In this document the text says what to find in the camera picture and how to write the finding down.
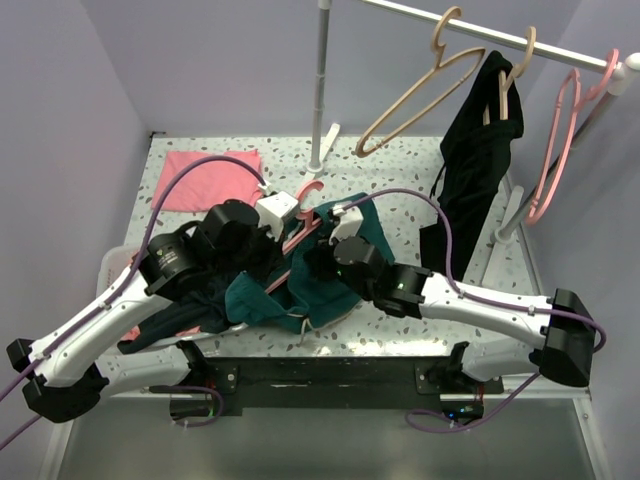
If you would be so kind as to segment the green shorts with drawstring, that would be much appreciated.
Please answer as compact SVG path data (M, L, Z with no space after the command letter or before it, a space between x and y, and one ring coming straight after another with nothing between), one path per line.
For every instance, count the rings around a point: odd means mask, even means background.
M234 279L225 292L229 322L249 326L275 324L300 333L349 314L360 302L361 297L340 280L318 279L306 261L308 252L331 235L334 226L329 210L335 204L326 202L314 209L321 224L285 257L284 265L266 283L255 281L247 273Z

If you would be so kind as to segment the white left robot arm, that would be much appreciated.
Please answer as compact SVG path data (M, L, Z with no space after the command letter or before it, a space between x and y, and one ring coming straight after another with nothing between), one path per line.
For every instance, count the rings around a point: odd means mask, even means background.
M264 280L283 259L284 213L265 200L229 200L200 221L154 236L134 262L75 317L48 336L17 339L7 348L27 378L29 409L54 422L73 420L110 396L144 387L200 390L207 380L194 346L168 346L130 355L113 352L134 326L228 272Z

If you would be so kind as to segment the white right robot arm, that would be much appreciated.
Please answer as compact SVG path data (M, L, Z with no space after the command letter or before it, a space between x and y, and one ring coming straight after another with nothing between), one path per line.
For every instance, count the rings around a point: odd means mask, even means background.
M337 280L389 316L448 320L499 334L456 344L432 378L459 393L495 377L537 374L557 384L590 383L600 335L579 296L508 294L450 281L431 270L389 262L360 236L322 240L304 256L318 280Z

